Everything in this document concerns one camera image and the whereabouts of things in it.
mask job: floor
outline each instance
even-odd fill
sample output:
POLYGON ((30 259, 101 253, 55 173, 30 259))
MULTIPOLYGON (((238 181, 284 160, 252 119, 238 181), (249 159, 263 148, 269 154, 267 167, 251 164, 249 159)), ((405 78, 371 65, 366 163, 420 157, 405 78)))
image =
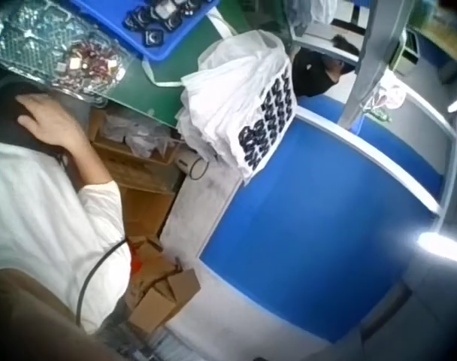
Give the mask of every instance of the floor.
POLYGON ((260 308, 198 258, 240 184, 231 169, 213 164, 201 180, 183 184, 161 242, 169 256, 195 269, 201 291, 168 327, 210 361, 303 359, 329 343, 260 308))

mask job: person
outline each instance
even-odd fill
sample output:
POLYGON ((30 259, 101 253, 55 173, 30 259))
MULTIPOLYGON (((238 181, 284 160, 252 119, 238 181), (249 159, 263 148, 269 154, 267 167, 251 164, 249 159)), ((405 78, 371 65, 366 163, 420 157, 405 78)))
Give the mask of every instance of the person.
MULTIPOLYGON (((124 237, 120 190, 79 123, 33 84, 0 85, 0 277, 73 322, 86 276, 124 237)), ((126 291, 130 262, 125 244, 91 279, 81 311, 89 334, 126 291)))
POLYGON ((0 361, 123 361, 98 337, 87 335, 69 310, 35 281, 0 272, 0 361))
MULTIPOLYGON (((359 56, 357 47, 341 35, 336 35, 332 43, 337 49, 359 56)), ((292 82, 297 97, 323 94, 337 84, 343 75, 356 68, 354 65, 304 48, 294 52, 291 60, 292 82)))

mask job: black cable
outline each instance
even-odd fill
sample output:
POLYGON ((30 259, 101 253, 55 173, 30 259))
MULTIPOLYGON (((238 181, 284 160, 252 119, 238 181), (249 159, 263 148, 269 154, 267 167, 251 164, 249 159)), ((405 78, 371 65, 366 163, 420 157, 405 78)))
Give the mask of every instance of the black cable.
POLYGON ((85 281, 83 282, 83 286, 81 287, 80 290, 80 295, 78 296, 78 303, 77 303, 77 313, 75 315, 75 322, 77 326, 81 326, 81 306, 83 305, 83 298, 85 297, 85 292, 86 288, 88 287, 88 283, 92 279, 93 275, 97 270, 100 268, 100 266, 107 260, 109 256, 112 255, 113 252, 118 250, 120 247, 122 247, 125 243, 127 242, 126 238, 123 239, 122 241, 118 242, 115 244, 106 254, 103 255, 103 257, 93 266, 93 268, 90 270, 89 274, 86 276, 85 281))

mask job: dark hair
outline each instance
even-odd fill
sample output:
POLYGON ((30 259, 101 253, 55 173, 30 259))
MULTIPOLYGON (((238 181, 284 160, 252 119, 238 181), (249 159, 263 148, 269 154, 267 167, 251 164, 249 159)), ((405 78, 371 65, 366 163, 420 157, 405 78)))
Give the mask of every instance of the dark hair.
MULTIPOLYGON (((332 43, 334 47, 336 47, 337 49, 341 49, 343 51, 351 53, 352 55, 359 56, 360 54, 359 49, 357 49, 355 45, 348 42, 347 39, 345 39, 345 37, 342 35, 334 36, 332 38, 332 43)), ((356 67, 354 65, 345 63, 340 73, 344 75, 350 73, 351 71, 354 71, 355 69, 356 67)))

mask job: red object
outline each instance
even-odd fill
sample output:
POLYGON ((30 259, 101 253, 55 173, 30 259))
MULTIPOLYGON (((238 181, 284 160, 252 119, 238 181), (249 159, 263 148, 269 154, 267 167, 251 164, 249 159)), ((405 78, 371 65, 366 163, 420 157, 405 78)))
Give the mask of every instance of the red object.
POLYGON ((129 248, 130 248, 130 254, 132 255, 132 262, 130 263, 131 266, 131 271, 130 271, 130 276, 135 275, 140 271, 142 263, 140 261, 140 257, 138 257, 137 252, 135 249, 132 247, 132 245, 129 243, 129 248))

